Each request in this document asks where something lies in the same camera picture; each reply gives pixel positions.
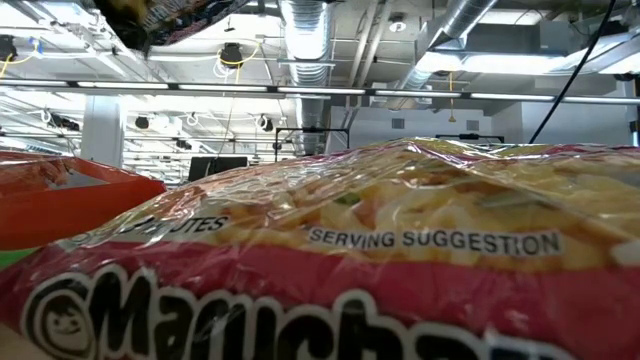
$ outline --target white wall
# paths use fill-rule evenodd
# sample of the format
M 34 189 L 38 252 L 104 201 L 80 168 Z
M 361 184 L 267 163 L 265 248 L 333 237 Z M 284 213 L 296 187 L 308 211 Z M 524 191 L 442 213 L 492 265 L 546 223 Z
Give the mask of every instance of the white wall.
M 624 97 L 626 85 L 618 83 L 618 89 L 606 96 Z M 514 104 L 493 117 L 493 131 L 505 136 L 507 143 L 526 143 L 550 108 L 546 103 Z M 561 104 L 536 143 L 631 145 L 629 121 L 634 111 L 628 106 Z
M 344 118 L 345 108 L 331 108 L 331 127 L 339 128 Z M 478 133 L 492 135 L 491 118 L 484 116 L 482 110 L 455 110 L 456 122 L 449 122 L 451 113 L 442 110 L 437 114 L 429 110 L 389 111 L 384 108 L 361 108 L 351 126 L 351 147 L 393 140 L 402 137 L 435 137 L 437 134 L 458 135 Z M 404 118 L 404 129 L 392 129 L 392 118 Z M 467 131 L 467 120 L 479 120 L 480 131 Z M 336 140 L 335 134 L 329 137 L 328 152 L 345 149 Z

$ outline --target maruchan logo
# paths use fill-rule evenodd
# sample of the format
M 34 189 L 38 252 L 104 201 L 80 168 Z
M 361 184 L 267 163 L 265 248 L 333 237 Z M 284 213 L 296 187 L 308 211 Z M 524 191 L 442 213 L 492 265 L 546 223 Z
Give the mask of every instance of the maruchan logo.
M 153 271 L 131 278 L 110 265 L 93 278 L 67 273 L 38 286 L 22 332 L 56 359 L 306 360 L 573 359 L 545 343 L 423 322 L 406 328 L 378 314 L 368 293 L 351 290 L 331 309 L 284 309 L 225 290 L 200 299 L 159 287 Z

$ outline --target ductwork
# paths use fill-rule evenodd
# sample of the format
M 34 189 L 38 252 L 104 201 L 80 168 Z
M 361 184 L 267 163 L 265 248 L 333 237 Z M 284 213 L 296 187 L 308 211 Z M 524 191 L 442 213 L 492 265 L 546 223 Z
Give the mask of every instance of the ductwork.
M 431 77 L 431 72 L 422 70 L 427 67 L 426 62 L 430 61 L 428 52 L 451 40 L 465 37 L 497 2 L 498 0 L 449 0 L 444 16 L 439 19 L 439 29 L 433 35 L 429 34 L 427 52 L 418 60 L 416 66 L 409 70 L 397 88 L 421 89 Z
M 284 38 L 289 59 L 328 60 L 331 41 L 331 7 L 317 0 L 280 0 L 285 21 Z M 326 86 L 329 68 L 323 65 L 296 64 L 290 66 L 296 86 Z M 296 99 L 296 118 L 299 127 L 324 128 L 324 100 Z M 319 134 L 303 134 L 304 153 L 322 151 Z

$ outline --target instant noodle package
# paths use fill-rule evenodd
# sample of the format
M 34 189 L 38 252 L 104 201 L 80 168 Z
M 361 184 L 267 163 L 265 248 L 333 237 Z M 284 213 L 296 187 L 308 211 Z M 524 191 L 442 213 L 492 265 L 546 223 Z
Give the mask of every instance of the instant noodle package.
M 0 273 L 56 359 L 637 359 L 640 152 L 405 139 L 228 171 Z

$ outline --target ceiling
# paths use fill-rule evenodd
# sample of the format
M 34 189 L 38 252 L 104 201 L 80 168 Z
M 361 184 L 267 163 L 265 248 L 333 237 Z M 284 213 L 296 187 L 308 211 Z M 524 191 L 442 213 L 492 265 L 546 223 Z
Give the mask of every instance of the ceiling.
M 129 53 L 117 38 L 100 31 L 104 23 L 95 24 L 96 18 L 71 3 L 58 3 L 56 11 L 49 14 L 34 10 L 27 2 L 0 1 L 0 34 L 16 36 L 14 41 L 19 55 L 31 53 L 33 45 L 29 37 L 41 40 L 42 54 L 29 61 L 7 68 L 5 78 L 64 79 L 64 80 L 118 80 L 162 81 L 198 83 L 250 83 L 288 84 L 287 65 L 278 59 L 286 58 L 283 30 L 278 17 L 261 15 L 231 15 L 204 31 L 177 44 L 151 49 L 147 60 L 140 54 Z M 333 5 L 333 31 L 331 58 L 336 65 L 331 72 L 331 86 L 344 86 L 349 77 L 352 60 L 358 46 L 358 20 L 364 16 L 369 0 L 347 0 Z M 580 14 L 602 12 L 608 0 L 500 0 L 498 5 L 483 18 L 483 23 L 531 25 L 540 21 L 541 15 L 553 14 L 556 19 L 566 19 Z M 395 0 L 392 12 L 403 13 L 406 29 L 391 32 L 384 26 L 382 41 L 376 52 L 376 61 L 366 75 L 366 83 L 393 82 L 402 79 L 415 61 L 414 41 L 420 24 L 444 12 L 446 0 Z M 59 22 L 77 22 L 95 25 L 95 32 L 78 33 L 73 29 L 52 29 L 43 25 L 55 17 Z M 245 57 L 256 50 L 252 60 L 246 62 L 236 80 L 236 74 L 227 78 L 214 73 L 216 55 L 225 42 L 238 42 Z M 534 76 L 497 75 L 459 72 L 454 74 L 454 88 L 492 93 L 550 93 L 557 92 L 566 78 L 555 77 L 544 86 Z M 601 95 L 614 84 L 611 76 L 593 75 L 581 77 L 574 87 L 577 94 Z M 448 90 L 448 78 L 434 76 L 429 85 L 434 89 Z M 149 134 L 136 129 L 135 118 L 140 115 L 167 114 L 183 120 L 183 132 L 189 136 L 224 136 L 226 127 L 231 134 L 251 138 L 272 138 L 258 130 L 254 119 L 264 114 L 280 126 L 296 126 L 294 102 L 290 99 L 248 98 L 193 98 L 170 96 L 123 95 L 122 101 L 130 110 L 128 134 Z M 82 123 L 84 95 L 11 92 L 0 93 L 0 125 L 5 131 L 51 133 L 52 129 L 41 120 L 41 110 L 63 113 Z M 448 104 L 434 101 L 433 107 Z M 457 101 L 462 109 L 482 109 L 488 114 L 497 111 L 491 101 Z M 79 140 L 46 140 L 51 146 L 74 147 Z M 206 144 L 219 150 L 219 145 Z M 268 151 L 270 144 L 253 144 L 250 151 Z M 136 151 L 175 151 L 171 143 L 129 142 L 127 147 Z

